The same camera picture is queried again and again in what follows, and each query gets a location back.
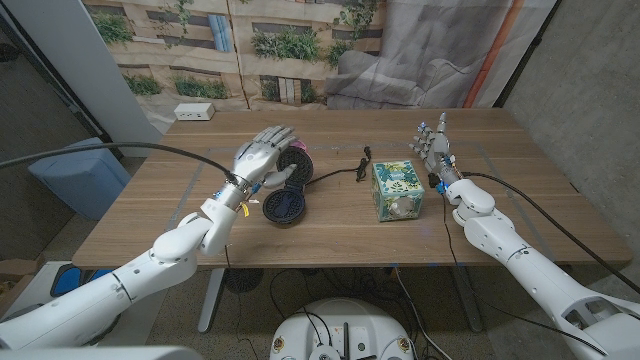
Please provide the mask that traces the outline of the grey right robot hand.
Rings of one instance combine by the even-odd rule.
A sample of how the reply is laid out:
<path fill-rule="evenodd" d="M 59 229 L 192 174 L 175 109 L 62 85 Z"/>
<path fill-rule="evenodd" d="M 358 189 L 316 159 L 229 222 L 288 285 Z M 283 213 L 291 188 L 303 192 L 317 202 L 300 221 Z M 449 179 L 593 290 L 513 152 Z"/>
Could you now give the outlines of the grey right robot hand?
<path fill-rule="evenodd" d="M 460 180 L 462 175 L 454 169 L 453 155 L 445 134 L 446 125 L 445 112 L 441 113 L 435 130 L 422 122 L 409 147 L 419 156 L 429 174 L 435 174 L 445 186 L 449 186 Z"/>

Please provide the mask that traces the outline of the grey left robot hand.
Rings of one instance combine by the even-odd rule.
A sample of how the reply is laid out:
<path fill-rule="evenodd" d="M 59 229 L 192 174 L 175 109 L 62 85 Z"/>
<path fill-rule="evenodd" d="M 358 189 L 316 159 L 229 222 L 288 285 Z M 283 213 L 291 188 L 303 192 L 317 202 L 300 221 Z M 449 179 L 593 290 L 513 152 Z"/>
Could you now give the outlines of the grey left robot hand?
<path fill-rule="evenodd" d="M 238 184 L 247 188 L 256 183 L 267 188 L 283 184 L 296 170 L 291 164 L 281 171 L 273 172 L 281 152 L 287 149 L 297 137 L 292 127 L 273 126 L 264 129 L 252 141 L 243 144 L 234 156 L 231 173 Z"/>

